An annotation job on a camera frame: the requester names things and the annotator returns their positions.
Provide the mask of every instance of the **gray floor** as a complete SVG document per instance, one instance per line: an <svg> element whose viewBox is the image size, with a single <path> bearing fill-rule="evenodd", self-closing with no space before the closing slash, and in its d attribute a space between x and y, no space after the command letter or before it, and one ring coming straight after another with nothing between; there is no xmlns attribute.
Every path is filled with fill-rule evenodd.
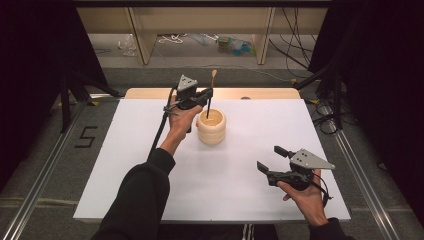
<svg viewBox="0 0 424 240"><path fill-rule="evenodd" d="M251 41L246 35L235 37ZM204 46L187 36L181 37L183 43L180 44L169 41L157 42L149 64L141 66L137 56L124 56L123 51L118 49L118 42L124 41L125 36L90 35L90 39L98 53L110 86L122 93L130 87L166 87L178 80L181 73L192 74L201 79L203 76L209 76L212 68L218 69L217 79L223 86L237 87L290 87L292 79L301 81L291 72L305 76L309 74L290 60L286 64L286 58L272 45L269 45L265 64L257 65L256 58L251 53L234 56L230 52L219 51L213 40L203 38L207 42L207 46ZM280 36L272 36L272 41L279 48L287 51L288 45L281 40ZM311 36L302 36L302 44L305 48L312 50L314 40ZM306 64L300 51L291 48L290 54ZM158 69L161 71L164 69L161 78L158 78ZM305 99L314 99L317 84L314 83L302 89L301 96ZM89 91L101 93L97 89L89 89ZM51 116L46 121L39 140L34 144L31 155L21 163L0 194L0 232L2 233L11 223L59 138L61 111L58 104L59 102L52 106ZM76 221L72 216L117 105L118 101L113 99L99 100L96 106L79 105L82 112L20 239L88 239L96 231L98 225ZM349 112L348 105L343 106L343 111ZM316 106L308 105L308 109L312 118L319 117L315 111ZM325 124L327 123L322 126L324 131L330 127ZM95 137L93 145L90 148L76 147L89 143L89 140L80 139L80 136L84 128L93 126L96 129L87 130L90 136ZM362 132L360 124L355 122L353 115L347 114L343 117L343 127L343 133L373 186L375 194L388 213L399 236L398 239L424 239L422 226L397 189L390 174L377 167L379 158ZM385 239L378 221L375 220L347 164L346 156L336 136L323 133L319 127L317 127L317 134L327 158L337 166L334 176L346 205L351 211L352 220L342 224L345 232L356 239ZM304 222L278 223L275 227L279 239L308 239L307 225Z"/></svg>

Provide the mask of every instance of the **person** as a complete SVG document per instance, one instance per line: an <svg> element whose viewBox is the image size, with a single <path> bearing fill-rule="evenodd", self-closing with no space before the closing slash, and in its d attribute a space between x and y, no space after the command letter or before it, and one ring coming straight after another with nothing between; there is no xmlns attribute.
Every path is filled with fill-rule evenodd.
<svg viewBox="0 0 424 240"><path fill-rule="evenodd" d="M186 137L201 106L189 110L173 108L169 114L170 130L159 148L143 164L133 167L122 180L117 196L91 239L157 239L160 221L169 196L168 175L175 166L173 158ZM327 219L318 189L299 192L284 182L278 186L292 198L309 223L311 238L352 239L346 237L337 219Z"/></svg>

